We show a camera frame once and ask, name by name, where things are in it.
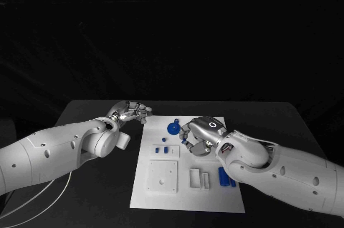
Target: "robotic hand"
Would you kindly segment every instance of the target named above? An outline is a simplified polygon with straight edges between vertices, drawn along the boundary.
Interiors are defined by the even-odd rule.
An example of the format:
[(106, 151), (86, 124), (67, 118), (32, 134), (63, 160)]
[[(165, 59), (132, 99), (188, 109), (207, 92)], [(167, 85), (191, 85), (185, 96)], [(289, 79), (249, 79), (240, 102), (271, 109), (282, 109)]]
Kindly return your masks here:
[(0, 195), (48, 182), (91, 159), (106, 157), (115, 146), (126, 149), (130, 136), (120, 132), (128, 121), (146, 123), (152, 108), (122, 101), (107, 116), (38, 131), (0, 149)]
[[(187, 140), (193, 132), (200, 141)], [(344, 168), (315, 155), (229, 132), (213, 117), (194, 118), (180, 138), (195, 156), (216, 149), (229, 176), (295, 207), (344, 216)]]

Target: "white platform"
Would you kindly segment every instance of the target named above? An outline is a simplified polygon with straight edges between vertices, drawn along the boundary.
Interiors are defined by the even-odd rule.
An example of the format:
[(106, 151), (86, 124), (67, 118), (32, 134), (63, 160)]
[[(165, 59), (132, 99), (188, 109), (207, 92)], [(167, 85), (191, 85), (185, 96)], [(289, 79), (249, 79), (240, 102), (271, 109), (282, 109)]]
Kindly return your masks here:
[[(181, 143), (178, 135), (171, 135), (168, 133), (168, 125), (175, 119), (180, 119), (181, 126), (187, 124), (193, 118), (198, 116), (152, 116), (148, 117), (148, 123), (143, 126), (142, 135), (142, 146), (136, 167), (135, 176), (135, 186), (130, 201), (130, 208), (146, 208), (146, 209), (167, 209), (167, 210), (187, 210), (187, 211), (209, 211), (209, 212), (230, 212), (230, 213), (245, 213), (245, 204), (240, 193), (240, 185), (237, 187), (222, 187), (219, 181), (219, 167), (222, 163), (216, 158), (214, 150), (211, 154), (206, 157), (194, 156), (185, 145)], [(188, 141), (195, 144), (197, 140), (193, 133), (188, 134)], [(174, 155), (159, 157), (155, 154), (155, 145), (161, 148), (165, 146), (180, 146), (178, 157)], [(174, 174), (171, 172), (169, 165), (171, 162), (164, 163), (161, 174), (152, 175), (154, 171), (158, 169), (158, 162), (151, 163), (151, 161), (164, 160), (177, 162), (177, 192), (165, 192), (164, 186), (172, 188), (175, 183)], [(201, 184), (203, 184), (203, 173), (209, 173), (209, 183), (210, 189), (191, 189), (190, 188), (190, 169), (200, 169)], [(159, 188), (158, 182), (164, 180), (162, 190)], [(149, 191), (148, 187), (155, 186), (158, 191)]]

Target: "white plate with hole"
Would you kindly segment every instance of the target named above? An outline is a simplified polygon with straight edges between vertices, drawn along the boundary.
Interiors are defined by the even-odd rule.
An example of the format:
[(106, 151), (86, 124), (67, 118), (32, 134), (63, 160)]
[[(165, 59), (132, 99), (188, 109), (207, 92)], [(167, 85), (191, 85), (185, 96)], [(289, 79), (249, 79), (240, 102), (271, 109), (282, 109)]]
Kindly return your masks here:
[(158, 193), (177, 193), (177, 161), (149, 161), (146, 191)]

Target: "white cable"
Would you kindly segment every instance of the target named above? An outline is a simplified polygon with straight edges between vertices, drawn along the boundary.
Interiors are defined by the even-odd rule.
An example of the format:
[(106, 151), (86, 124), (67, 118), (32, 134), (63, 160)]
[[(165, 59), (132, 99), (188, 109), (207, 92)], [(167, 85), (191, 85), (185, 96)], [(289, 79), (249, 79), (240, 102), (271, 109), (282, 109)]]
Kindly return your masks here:
[[(68, 181), (67, 181), (67, 186), (68, 186), (68, 183), (70, 183), (70, 180), (71, 180), (71, 176), (73, 176), (73, 172), (70, 172), (70, 178), (68, 178)], [(64, 191), (61, 192), (61, 194), (60, 194), (57, 200), (54, 201), (54, 203), (51, 204), (51, 206), (52, 206), (52, 205), (55, 204), (55, 202), (60, 200), (60, 197), (63, 196)], [(32, 219), (35, 219), (35, 218), (51, 208), (51, 206), (50, 206), (34, 218), (31, 218), (31, 219), (26, 220), (25, 222), (22, 222), (22, 223), (19, 223), (19, 224), (10, 226), (10, 227), (3, 227), (3, 228), (12, 228), (12, 227), (16, 227), (16, 226), (25, 224), (25, 223), (29, 222)]]
[(0, 216), (0, 219), (3, 219), (6, 216), (9, 216), (13, 212), (16, 212), (25, 205), (28, 205), (29, 202), (32, 202), (32, 200), (42, 194), (42, 192), (47, 190), (47, 188), (51, 186), (52, 182), (55, 181), (55, 179), (51, 181), (51, 183), (48, 184), (48, 186), (45, 187), (45, 189), (39, 192), (39, 194), (21, 206), (18, 207), (13, 211), (10, 211), (8, 214)]

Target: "blue block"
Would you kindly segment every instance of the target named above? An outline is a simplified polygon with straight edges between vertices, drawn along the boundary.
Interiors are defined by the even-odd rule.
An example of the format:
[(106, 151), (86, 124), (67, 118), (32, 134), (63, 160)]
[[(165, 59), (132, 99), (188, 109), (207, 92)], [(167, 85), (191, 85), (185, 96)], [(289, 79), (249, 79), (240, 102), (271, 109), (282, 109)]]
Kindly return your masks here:
[(236, 187), (237, 186), (236, 181), (232, 178), (230, 178), (230, 180), (232, 180), (232, 186)]
[(219, 168), (219, 177), (220, 177), (220, 185), (223, 187), (229, 187), (230, 186), (230, 177), (224, 171), (224, 167)]

